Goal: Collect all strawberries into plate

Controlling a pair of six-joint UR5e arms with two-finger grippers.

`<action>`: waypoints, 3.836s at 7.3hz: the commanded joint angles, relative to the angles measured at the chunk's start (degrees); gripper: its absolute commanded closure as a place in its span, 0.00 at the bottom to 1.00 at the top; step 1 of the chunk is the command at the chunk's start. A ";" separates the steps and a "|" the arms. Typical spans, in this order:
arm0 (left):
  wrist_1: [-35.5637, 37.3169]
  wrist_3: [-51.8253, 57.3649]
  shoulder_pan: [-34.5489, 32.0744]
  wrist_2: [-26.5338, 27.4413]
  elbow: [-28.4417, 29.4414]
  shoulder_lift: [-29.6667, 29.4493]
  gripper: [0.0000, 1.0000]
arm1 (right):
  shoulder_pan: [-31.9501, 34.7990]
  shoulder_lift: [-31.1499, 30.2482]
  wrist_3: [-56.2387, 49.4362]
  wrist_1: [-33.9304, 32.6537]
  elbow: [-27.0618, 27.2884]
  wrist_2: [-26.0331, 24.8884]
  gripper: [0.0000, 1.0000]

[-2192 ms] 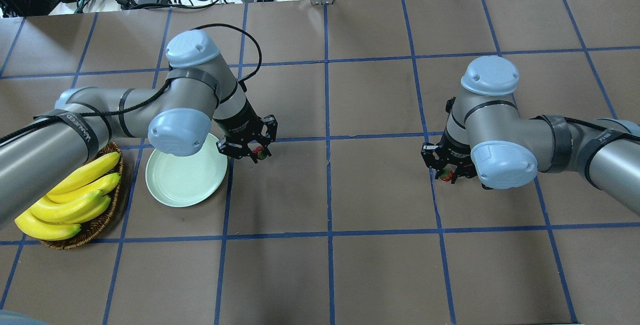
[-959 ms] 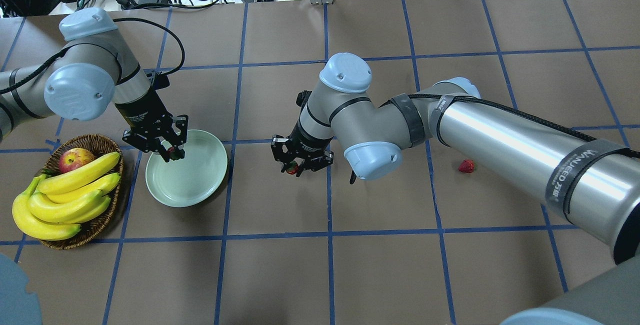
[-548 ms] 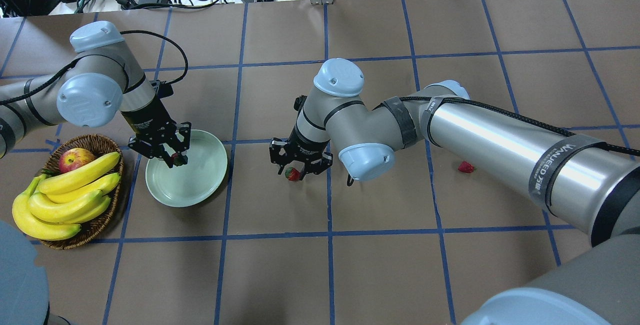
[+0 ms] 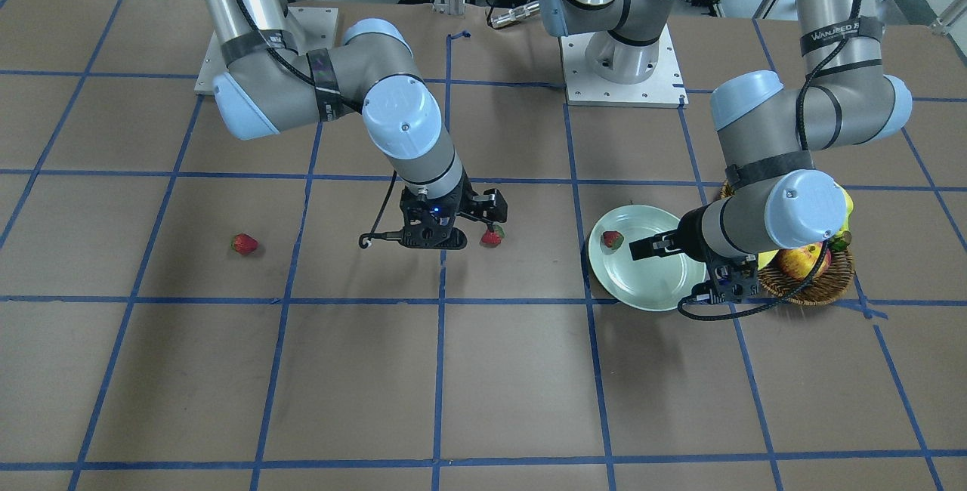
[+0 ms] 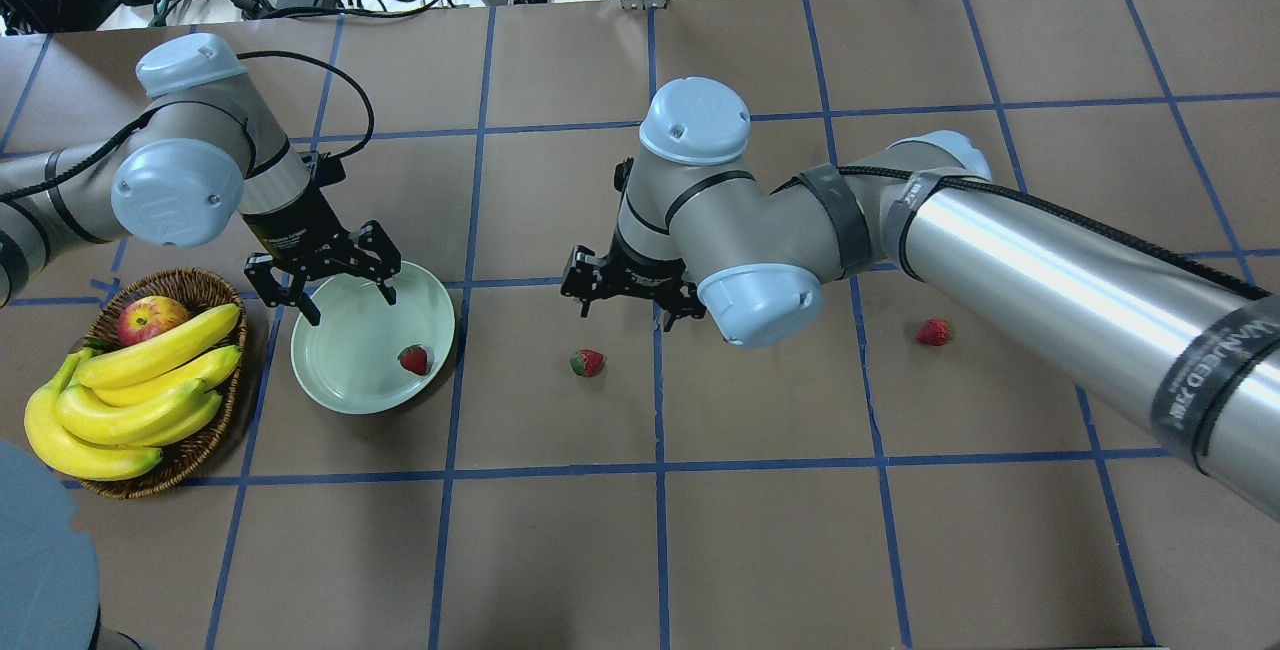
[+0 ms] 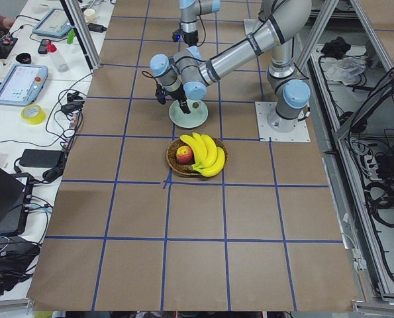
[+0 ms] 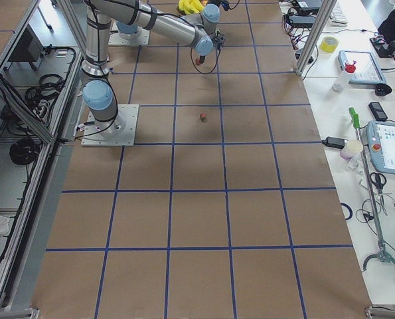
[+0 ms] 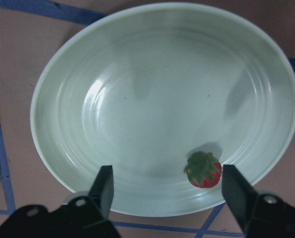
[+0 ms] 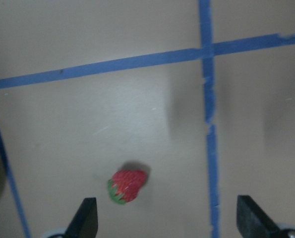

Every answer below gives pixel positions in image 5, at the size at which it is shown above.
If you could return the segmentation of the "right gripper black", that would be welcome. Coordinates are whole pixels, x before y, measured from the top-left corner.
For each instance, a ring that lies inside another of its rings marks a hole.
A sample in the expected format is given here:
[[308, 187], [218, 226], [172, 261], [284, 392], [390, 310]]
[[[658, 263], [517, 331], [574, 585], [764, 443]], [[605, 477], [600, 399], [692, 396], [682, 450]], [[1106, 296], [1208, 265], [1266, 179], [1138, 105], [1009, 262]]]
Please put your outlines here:
[[589, 317], [595, 299], [613, 296], [654, 299], [663, 334], [680, 319], [704, 319], [707, 313], [696, 287], [686, 278], [684, 258], [643, 255], [627, 244], [620, 232], [614, 232], [604, 255], [596, 255], [588, 246], [573, 246], [564, 264], [559, 294], [575, 299], [580, 317]]

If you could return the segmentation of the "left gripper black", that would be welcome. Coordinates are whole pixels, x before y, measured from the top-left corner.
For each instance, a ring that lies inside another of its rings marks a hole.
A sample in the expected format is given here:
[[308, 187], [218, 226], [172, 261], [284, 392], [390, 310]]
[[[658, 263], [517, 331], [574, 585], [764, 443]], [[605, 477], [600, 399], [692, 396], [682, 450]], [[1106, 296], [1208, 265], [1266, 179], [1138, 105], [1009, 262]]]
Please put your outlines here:
[[306, 186], [273, 211], [241, 212], [239, 218], [265, 248], [244, 262], [244, 276], [264, 305], [288, 305], [317, 328], [323, 313], [306, 293], [306, 281], [338, 273], [374, 281], [385, 303], [397, 305], [393, 281], [402, 257], [388, 232], [369, 221], [349, 234], [316, 186]]

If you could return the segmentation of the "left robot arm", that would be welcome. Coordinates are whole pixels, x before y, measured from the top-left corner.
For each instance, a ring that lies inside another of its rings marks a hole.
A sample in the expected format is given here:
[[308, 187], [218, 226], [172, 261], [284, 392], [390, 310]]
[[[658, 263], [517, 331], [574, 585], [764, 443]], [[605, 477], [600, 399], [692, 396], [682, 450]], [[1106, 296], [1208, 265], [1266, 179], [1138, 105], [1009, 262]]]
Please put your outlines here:
[[202, 246], [239, 216], [262, 244], [244, 275], [265, 305], [319, 325], [305, 287], [335, 275], [396, 305], [399, 250], [379, 223], [343, 226], [323, 194], [342, 154], [293, 148], [244, 63], [211, 32], [165, 41], [136, 67], [147, 106], [110, 138], [3, 162], [4, 302], [78, 246]]

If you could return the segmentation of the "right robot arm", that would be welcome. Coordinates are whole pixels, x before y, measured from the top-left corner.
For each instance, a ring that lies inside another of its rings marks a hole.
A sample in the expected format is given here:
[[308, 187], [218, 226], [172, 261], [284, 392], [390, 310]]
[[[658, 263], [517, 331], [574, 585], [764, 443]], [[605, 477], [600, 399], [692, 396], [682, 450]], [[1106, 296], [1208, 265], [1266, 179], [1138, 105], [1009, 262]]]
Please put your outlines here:
[[655, 91], [620, 162], [609, 250], [576, 246], [561, 293], [716, 322], [758, 348], [806, 328], [820, 287], [888, 262], [1093, 392], [1167, 453], [1279, 509], [1277, 296], [998, 186], [955, 131], [762, 189], [751, 116], [719, 81]]

